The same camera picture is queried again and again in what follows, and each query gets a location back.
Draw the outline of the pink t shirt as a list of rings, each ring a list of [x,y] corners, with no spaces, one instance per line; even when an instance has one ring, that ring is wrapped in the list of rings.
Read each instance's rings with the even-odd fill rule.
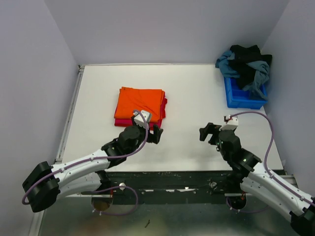
[[[160,105],[159,119],[154,119],[154,117],[151,118],[150,124],[149,124],[150,130],[153,130],[154,125],[157,125],[158,128],[161,128],[162,120],[166,118],[166,111],[165,111],[166,104],[167,104],[167,98],[164,97]],[[132,125],[132,120],[131,118],[128,118],[128,119],[116,118],[114,125],[120,126],[120,127],[127,127],[127,126]]]

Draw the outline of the orange t shirt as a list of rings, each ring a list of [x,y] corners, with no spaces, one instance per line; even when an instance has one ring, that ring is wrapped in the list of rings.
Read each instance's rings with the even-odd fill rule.
[[[166,117],[165,102],[165,92],[161,89],[121,87],[114,118],[127,119],[133,115],[134,110],[144,110],[152,114],[152,122],[158,122]]]

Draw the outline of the grey blue t shirt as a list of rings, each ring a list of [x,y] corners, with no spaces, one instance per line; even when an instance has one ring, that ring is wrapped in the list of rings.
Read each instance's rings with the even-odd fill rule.
[[[247,65],[255,70],[253,82],[244,86],[242,90],[249,91],[252,97],[259,97],[262,100],[267,101],[267,95],[265,95],[260,87],[269,80],[270,66],[267,62],[258,60],[247,63]]]

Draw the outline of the black t shirt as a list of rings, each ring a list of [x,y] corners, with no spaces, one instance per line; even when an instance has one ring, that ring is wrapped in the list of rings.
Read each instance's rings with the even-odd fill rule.
[[[261,54],[257,45],[247,48],[240,45],[232,45],[230,51],[234,53],[234,59],[229,62],[229,66],[240,76],[236,79],[240,89],[254,81],[256,69],[249,65],[251,62],[263,61],[270,66],[273,59],[271,54]]]

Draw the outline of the teal blue t shirt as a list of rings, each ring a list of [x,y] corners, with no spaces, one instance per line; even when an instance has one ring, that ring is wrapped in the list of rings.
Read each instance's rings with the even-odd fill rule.
[[[228,50],[216,60],[215,67],[220,70],[225,78],[240,78],[239,73],[229,66],[229,62],[234,59],[235,54],[231,50]]]

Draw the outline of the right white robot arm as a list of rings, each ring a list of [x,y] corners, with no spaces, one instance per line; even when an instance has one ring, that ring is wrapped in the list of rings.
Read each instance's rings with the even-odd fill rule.
[[[226,181],[233,193],[240,190],[249,193],[280,213],[290,222],[300,236],[315,234],[315,199],[293,186],[271,169],[261,159],[241,146],[235,127],[225,128],[208,123],[199,129],[199,139],[211,135],[209,144],[216,146],[223,159],[233,170],[233,177]]]

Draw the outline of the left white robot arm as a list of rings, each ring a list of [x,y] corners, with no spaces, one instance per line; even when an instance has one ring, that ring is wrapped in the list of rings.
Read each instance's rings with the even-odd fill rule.
[[[91,174],[103,174],[106,169],[120,165],[146,143],[158,144],[162,133],[163,129],[157,125],[150,131],[134,124],[85,157],[63,164],[49,165],[46,161],[37,164],[22,183],[25,192],[22,204],[30,205],[33,212],[40,212],[52,206],[58,198],[74,193],[106,193],[108,180],[102,177],[93,180]]]

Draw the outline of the blue plastic bin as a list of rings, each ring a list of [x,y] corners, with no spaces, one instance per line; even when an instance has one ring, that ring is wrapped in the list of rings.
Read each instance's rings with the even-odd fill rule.
[[[236,80],[224,77],[226,103],[229,108],[245,108],[260,110],[266,103],[266,100],[250,96],[249,91],[239,89]]]

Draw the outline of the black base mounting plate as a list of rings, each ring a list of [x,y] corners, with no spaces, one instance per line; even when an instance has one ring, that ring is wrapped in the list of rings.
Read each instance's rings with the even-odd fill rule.
[[[92,201],[115,205],[225,204],[242,209],[247,194],[231,171],[98,172]]]

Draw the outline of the aluminium frame rail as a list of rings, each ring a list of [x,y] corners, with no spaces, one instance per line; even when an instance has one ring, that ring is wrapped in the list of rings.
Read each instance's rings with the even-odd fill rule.
[[[83,73],[85,69],[84,65],[79,65],[78,67],[79,67],[79,70],[77,74],[76,84],[75,84],[74,92],[72,95],[71,103],[69,106],[66,122],[64,125],[62,137],[60,140],[60,144],[59,144],[59,148],[57,151],[54,164],[60,164],[62,163],[62,160],[63,160],[63,153],[66,147],[67,137],[68,137],[69,129],[71,126],[71,121],[72,121],[72,117],[73,117],[73,113],[74,113],[74,109],[75,109],[75,105],[76,105],[76,101],[77,101],[77,97],[78,97],[78,93],[79,93],[79,89],[80,89],[80,85],[81,85],[81,81],[82,81],[82,77],[83,77]],[[34,214],[32,222],[31,222],[29,234],[28,234],[29,236],[37,236],[39,234],[43,215],[44,215],[44,211]]]

